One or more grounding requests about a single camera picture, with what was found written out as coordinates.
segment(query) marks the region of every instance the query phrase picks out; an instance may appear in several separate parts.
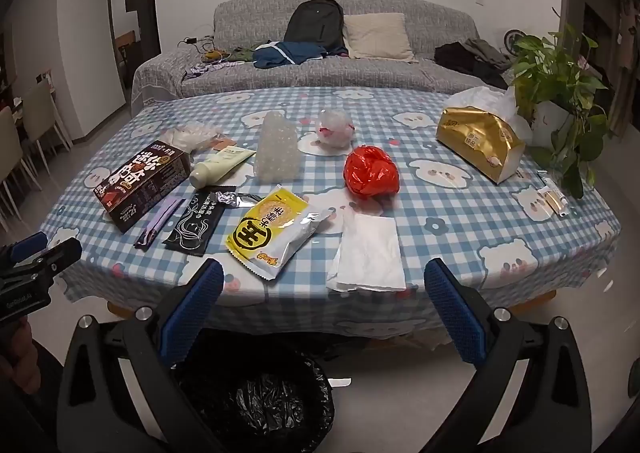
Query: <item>black garbage bin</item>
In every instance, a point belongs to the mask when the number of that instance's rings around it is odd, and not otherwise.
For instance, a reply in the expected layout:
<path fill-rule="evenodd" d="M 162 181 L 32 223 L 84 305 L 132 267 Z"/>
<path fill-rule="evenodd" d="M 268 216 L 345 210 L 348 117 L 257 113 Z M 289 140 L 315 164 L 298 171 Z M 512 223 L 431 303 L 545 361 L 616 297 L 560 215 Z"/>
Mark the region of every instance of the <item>black garbage bin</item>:
<path fill-rule="evenodd" d="M 275 337 L 203 329 L 174 374 L 230 453 L 310 453 L 334 421 L 322 368 Z"/>

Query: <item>chocolate snack box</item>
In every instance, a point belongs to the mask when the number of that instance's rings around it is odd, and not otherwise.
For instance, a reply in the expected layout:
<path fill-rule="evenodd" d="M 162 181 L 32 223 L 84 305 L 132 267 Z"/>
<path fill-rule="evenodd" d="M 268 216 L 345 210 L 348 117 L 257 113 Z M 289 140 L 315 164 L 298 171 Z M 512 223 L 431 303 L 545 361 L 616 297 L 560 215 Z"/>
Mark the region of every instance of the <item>chocolate snack box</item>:
<path fill-rule="evenodd" d="M 156 140 L 94 189 L 94 194 L 126 233 L 190 173 L 189 155 Z"/>

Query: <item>plant pot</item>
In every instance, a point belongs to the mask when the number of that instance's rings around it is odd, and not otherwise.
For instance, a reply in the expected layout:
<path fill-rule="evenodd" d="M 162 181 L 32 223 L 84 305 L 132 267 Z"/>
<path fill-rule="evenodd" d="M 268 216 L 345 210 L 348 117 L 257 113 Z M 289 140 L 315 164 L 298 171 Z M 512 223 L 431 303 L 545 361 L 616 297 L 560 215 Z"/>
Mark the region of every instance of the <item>plant pot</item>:
<path fill-rule="evenodd" d="M 536 105 L 533 113 L 533 141 L 531 146 L 540 146 L 554 151 L 551 144 L 551 134 L 560 129 L 558 134 L 559 144 L 562 146 L 566 140 L 566 134 L 574 123 L 574 116 L 563 110 L 556 103 L 546 100 Z"/>

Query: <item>floor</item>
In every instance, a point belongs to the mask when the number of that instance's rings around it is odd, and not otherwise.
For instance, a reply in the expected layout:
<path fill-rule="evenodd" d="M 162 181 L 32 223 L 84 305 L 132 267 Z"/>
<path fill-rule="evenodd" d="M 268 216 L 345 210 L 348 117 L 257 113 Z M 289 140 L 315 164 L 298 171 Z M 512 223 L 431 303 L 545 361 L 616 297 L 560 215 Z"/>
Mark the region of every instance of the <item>floor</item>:
<path fill-rule="evenodd" d="M 21 239 L 38 230 L 66 185 L 89 158 L 129 120 L 126 110 L 116 114 L 91 140 L 74 146 L 70 154 L 50 159 L 52 176 L 41 170 L 44 191 L 30 192 L 20 207 L 24 222 L 10 219 L 11 233 L 0 230 L 0 244 Z M 598 191 L 623 226 L 618 252 L 602 277 L 591 277 L 581 289 L 561 289 L 555 299 L 527 313 L 528 321 L 547 323 L 555 315 L 569 319 L 586 370 L 593 414 L 593 444 L 597 446 L 626 413 L 628 372 L 640 357 L 640 214 L 598 169 Z M 89 297 L 70 303 L 54 285 L 52 303 L 30 316 L 34 337 L 60 361 L 80 316 L 90 313 L 99 321 L 113 320 L 104 299 Z M 393 348 L 364 351 L 338 358 L 326 366 L 329 377 L 351 377 L 346 388 L 334 390 L 335 422 L 319 453 L 415 453 L 437 430 L 453 408 L 469 380 L 473 367 L 462 363 L 452 345 L 431 352 Z M 518 365 L 510 388 L 485 438 L 496 435 L 513 404 L 523 363 Z M 131 379 L 130 370 L 126 370 Z M 154 431 L 148 408 L 131 385 L 143 421 Z"/>

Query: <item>hand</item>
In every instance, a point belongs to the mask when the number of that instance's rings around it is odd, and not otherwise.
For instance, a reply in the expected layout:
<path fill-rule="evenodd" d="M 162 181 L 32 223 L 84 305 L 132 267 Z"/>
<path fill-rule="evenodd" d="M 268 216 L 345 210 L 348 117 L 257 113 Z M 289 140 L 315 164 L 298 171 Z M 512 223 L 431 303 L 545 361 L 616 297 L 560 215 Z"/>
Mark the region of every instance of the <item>hand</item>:
<path fill-rule="evenodd" d="M 38 368 L 38 350 L 31 338 L 31 325 L 27 318 L 20 318 L 20 327 L 15 331 L 7 353 L 11 354 L 14 366 L 0 356 L 0 372 L 19 386 L 24 393 L 31 395 L 40 389 L 40 369 Z"/>

